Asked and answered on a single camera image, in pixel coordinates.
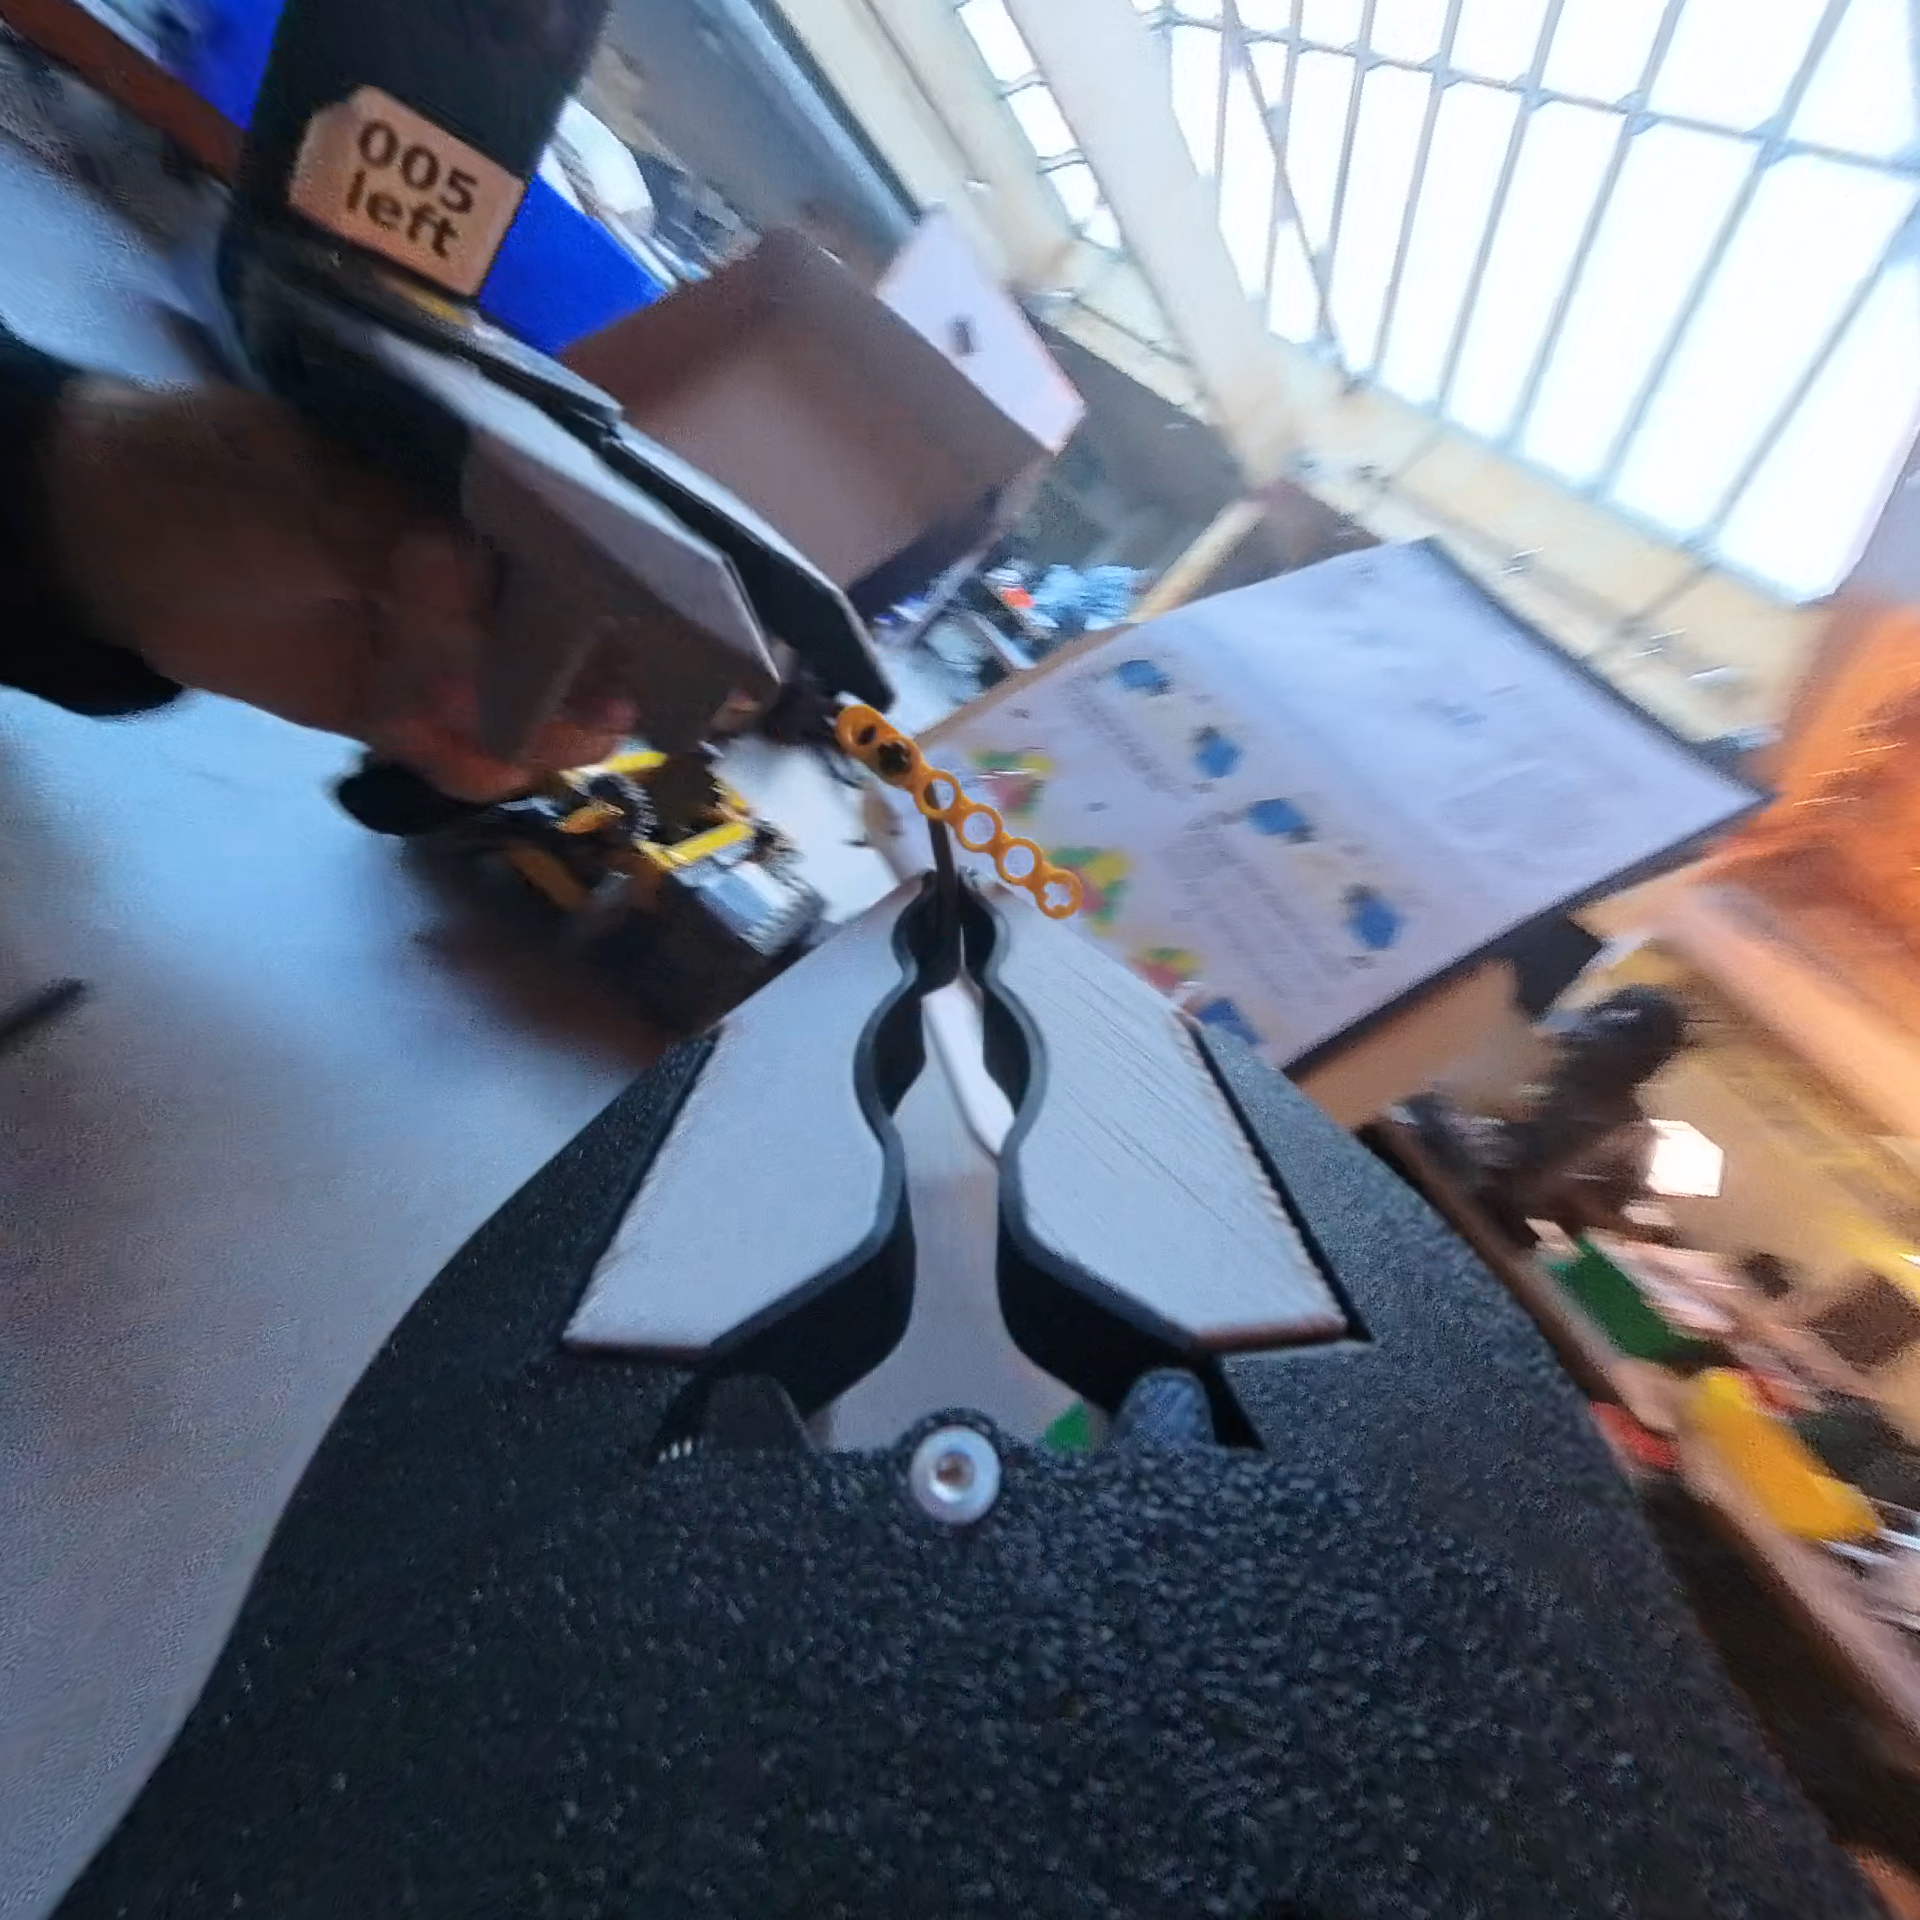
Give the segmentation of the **white board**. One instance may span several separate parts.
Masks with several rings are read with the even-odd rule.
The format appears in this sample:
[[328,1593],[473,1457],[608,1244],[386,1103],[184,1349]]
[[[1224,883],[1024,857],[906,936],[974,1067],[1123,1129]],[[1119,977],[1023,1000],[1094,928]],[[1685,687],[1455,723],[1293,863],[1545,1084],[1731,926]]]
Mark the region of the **white board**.
[[947,209],[920,219],[879,278],[875,297],[1039,448],[1063,453],[1087,399]]

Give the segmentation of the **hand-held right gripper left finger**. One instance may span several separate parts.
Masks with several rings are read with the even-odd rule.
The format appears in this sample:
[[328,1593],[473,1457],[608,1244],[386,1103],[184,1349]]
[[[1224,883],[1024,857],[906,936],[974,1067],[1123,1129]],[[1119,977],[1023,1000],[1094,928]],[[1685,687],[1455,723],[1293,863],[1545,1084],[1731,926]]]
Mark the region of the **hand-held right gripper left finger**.
[[563,1340],[666,1365],[880,1365],[915,1300],[896,1107],[925,1067],[927,887],[712,1033]]

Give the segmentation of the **black yellow toy block vehicle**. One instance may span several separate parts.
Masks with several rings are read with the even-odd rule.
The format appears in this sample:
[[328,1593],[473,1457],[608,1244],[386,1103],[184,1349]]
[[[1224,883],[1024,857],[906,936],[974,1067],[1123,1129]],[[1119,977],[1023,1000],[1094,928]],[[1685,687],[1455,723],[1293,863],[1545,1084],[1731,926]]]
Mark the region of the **black yellow toy block vehicle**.
[[648,1016],[705,1029],[825,928],[800,848],[705,752],[626,750],[491,804],[473,843],[563,915]]

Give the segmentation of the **person's left hand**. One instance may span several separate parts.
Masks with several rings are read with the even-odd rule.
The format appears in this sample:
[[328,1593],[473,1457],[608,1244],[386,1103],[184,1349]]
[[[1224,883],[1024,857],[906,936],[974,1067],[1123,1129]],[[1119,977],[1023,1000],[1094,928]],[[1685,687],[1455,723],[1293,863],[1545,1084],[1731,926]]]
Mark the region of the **person's left hand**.
[[63,582],[88,623],[181,687],[352,737],[456,800],[599,760],[633,701],[583,684],[497,756],[477,667],[497,561],[250,391],[90,375],[39,456]]

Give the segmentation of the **person's left forearm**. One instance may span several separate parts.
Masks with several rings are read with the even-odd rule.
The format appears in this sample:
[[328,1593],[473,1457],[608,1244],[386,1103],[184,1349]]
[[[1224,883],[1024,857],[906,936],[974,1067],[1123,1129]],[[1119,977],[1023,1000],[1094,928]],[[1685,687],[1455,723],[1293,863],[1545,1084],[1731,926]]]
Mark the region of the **person's left forearm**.
[[42,456],[78,376],[2,331],[2,685],[111,723],[157,712],[184,687],[102,638],[65,582]]

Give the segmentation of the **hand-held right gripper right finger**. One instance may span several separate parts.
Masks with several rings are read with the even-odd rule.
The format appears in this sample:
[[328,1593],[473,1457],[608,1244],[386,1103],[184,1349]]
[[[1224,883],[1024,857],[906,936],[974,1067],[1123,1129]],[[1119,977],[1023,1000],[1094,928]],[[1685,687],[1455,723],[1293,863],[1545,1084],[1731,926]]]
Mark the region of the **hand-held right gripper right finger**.
[[1066,923],[971,897],[1000,1308],[1026,1353],[1272,1353],[1351,1331],[1173,1004]]

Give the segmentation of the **small green storage bin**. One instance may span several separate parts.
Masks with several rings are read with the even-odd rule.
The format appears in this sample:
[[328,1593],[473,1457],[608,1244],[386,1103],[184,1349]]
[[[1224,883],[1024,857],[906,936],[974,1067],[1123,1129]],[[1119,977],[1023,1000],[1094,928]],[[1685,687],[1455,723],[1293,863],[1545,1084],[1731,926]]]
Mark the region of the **small green storage bin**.
[[1542,1262],[1552,1283],[1592,1319],[1619,1355],[1681,1371],[1712,1361],[1715,1347],[1671,1326],[1639,1280],[1603,1252],[1597,1239],[1574,1239],[1560,1251],[1544,1247]]

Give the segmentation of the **brown cardboard box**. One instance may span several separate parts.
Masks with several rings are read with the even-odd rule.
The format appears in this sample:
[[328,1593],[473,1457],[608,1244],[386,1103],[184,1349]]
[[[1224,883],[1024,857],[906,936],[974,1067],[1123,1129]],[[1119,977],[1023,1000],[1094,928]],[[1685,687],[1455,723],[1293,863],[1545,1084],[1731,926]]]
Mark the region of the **brown cardboard box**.
[[1058,456],[875,286],[787,229],[563,363],[766,517],[865,617],[977,561]]

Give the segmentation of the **red storage bin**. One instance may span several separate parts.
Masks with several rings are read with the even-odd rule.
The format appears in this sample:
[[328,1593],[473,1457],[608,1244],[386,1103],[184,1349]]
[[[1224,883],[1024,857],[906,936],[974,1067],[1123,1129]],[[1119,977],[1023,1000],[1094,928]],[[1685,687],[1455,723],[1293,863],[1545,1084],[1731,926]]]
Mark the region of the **red storage bin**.
[[1603,1445],[1629,1483],[1642,1487],[1678,1483],[1683,1479],[1683,1461],[1671,1435],[1646,1425],[1625,1406],[1614,1400],[1592,1400],[1590,1412]]

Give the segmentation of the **yellow thin holed block beam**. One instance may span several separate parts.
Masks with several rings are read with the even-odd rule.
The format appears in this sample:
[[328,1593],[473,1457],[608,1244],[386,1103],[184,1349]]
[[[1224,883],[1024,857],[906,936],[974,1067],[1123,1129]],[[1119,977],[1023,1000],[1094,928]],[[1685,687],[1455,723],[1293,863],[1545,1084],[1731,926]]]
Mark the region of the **yellow thin holed block beam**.
[[833,724],[835,747],[893,789],[920,813],[938,854],[963,852],[990,862],[1001,887],[1024,893],[1050,921],[1075,918],[1087,887],[1039,843],[1010,831],[959,775],[927,758],[921,744],[870,703],[845,703]]

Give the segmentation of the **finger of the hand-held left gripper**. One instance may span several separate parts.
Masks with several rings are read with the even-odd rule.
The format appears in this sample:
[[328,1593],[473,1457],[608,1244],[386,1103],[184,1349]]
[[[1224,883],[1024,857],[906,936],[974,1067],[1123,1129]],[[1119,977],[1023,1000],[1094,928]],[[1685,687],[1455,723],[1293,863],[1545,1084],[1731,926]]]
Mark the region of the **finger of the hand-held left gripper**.
[[735,565],[553,421],[469,421],[463,510],[499,561],[473,669],[497,756],[608,707],[651,747],[690,752],[729,708],[781,693]]
[[833,695],[889,712],[896,687],[849,597],[766,517],[630,423],[597,425],[597,453],[735,568],[760,623]]

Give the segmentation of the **yellow storage bin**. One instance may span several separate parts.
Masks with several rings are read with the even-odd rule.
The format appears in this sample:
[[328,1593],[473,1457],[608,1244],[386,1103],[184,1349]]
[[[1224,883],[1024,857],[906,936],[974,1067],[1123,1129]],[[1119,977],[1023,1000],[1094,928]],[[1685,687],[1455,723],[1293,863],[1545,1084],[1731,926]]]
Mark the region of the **yellow storage bin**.
[[1685,1463],[1781,1533],[1808,1544],[1869,1544],[1879,1536],[1872,1502],[1823,1464],[1746,1373],[1712,1367],[1695,1376],[1681,1414]]

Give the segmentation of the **grey desk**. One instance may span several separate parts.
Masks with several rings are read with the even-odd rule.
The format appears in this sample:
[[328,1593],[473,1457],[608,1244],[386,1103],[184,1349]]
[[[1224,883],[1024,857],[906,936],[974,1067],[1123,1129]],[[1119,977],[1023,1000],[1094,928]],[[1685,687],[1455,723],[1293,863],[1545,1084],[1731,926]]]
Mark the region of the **grey desk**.
[[6,1915],[1042,1915],[875,1463],[559,1350],[661,1099],[230,708],[6,723]]

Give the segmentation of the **blue storage bin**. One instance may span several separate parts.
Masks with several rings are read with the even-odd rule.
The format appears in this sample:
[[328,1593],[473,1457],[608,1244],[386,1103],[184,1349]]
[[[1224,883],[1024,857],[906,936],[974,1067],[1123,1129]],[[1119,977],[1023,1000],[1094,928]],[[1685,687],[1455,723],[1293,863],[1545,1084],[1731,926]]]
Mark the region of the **blue storage bin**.
[[167,69],[242,140],[238,191],[542,352],[658,300],[563,155],[638,163],[577,100],[608,5],[153,5]]

